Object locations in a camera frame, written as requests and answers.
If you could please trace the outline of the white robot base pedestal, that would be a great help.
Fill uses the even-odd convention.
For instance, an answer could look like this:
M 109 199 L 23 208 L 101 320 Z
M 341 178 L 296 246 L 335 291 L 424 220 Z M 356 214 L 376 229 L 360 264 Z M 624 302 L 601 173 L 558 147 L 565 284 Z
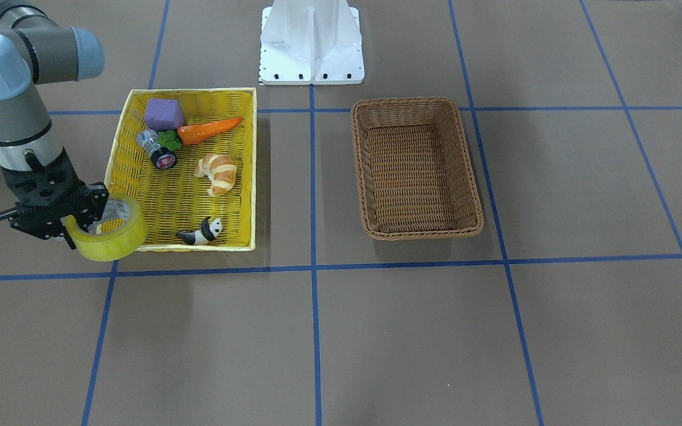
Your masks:
M 258 80 L 267 86 L 365 80 L 359 11 L 346 1 L 274 1 L 262 9 Z

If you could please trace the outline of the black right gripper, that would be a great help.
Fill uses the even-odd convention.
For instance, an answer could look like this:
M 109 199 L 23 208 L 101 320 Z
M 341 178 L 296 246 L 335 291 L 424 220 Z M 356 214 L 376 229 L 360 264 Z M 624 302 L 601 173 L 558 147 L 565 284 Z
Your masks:
M 66 223 L 72 218 L 78 230 L 89 231 L 105 213 L 110 192 L 103 182 L 88 184 L 76 174 L 66 151 L 49 164 L 25 149 L 26 170 L 3 168 L 5 183 L 17 197 L 10 226 L 38 239 L 68 235 Z

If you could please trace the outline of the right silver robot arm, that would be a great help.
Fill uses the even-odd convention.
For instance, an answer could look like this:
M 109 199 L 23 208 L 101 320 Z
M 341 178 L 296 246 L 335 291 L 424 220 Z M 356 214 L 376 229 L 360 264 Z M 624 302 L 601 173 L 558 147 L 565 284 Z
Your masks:
M 62 27 L 28 1 L 0 1 L 0 168 L 17 198 L 0 221 L 11 228 L 74 249 L 64 220 L 87 230 L 102 218 L 107 187 L 78 177 L 36 87 L 97 78 L 104 68 L 92 31 Z

